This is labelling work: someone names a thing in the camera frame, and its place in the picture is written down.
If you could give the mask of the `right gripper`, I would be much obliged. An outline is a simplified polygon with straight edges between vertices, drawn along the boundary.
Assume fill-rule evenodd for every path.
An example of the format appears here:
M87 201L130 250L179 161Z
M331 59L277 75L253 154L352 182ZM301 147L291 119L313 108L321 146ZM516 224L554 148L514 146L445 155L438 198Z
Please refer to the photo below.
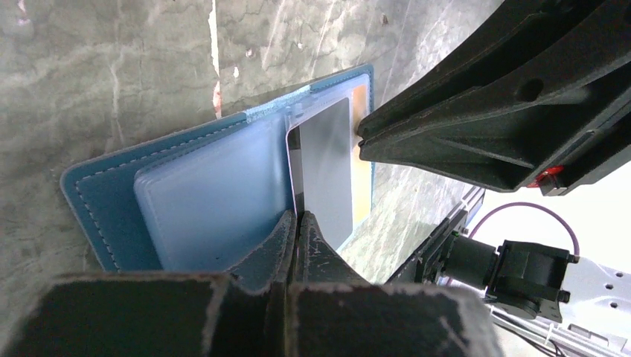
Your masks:
M564 196L630 161L630 12L594 10L534 58L372 136L365 161Z

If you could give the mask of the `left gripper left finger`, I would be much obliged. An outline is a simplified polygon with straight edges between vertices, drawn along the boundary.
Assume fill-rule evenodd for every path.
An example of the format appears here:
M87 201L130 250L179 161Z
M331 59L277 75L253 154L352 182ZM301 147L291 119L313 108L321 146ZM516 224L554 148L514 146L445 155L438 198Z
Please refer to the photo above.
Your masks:
M297 219L224 272L66 274L22 318L4 356L281 356Z

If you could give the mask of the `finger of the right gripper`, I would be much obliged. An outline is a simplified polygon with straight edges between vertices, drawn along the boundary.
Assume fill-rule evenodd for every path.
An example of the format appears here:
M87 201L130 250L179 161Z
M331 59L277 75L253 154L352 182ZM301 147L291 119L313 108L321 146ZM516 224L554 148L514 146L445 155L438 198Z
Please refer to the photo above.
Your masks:
M429 73L364 119L372 136L525 64L582 22L600 1L504 1Z

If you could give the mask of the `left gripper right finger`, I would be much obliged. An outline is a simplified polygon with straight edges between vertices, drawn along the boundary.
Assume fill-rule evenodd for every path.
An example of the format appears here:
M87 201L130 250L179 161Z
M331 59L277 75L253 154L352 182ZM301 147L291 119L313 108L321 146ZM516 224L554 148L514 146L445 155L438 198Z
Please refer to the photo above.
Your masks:
M471 291L372 285L324 243L315 216L288 216L290 356L501 356L486 307Z

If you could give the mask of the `blue card holder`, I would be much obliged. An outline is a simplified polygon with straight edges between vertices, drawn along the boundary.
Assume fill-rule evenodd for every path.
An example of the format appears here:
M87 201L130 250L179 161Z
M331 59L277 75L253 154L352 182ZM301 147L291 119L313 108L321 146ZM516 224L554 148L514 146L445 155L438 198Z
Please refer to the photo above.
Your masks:
M259 106L69 167L60 186L105 271L223 271L297 213L286 143L311 110L367 85L359 65Z

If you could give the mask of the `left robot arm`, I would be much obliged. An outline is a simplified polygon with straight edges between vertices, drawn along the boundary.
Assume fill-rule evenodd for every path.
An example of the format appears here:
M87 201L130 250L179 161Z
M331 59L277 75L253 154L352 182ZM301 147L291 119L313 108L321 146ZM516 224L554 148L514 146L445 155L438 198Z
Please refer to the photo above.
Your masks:
M604 355L583 336L546 336L616 273L531 242L494 248L446 218L382 285L287 211L262 242L210 274L67 274L22 319L3 356L501 356L496 327L549 356Z

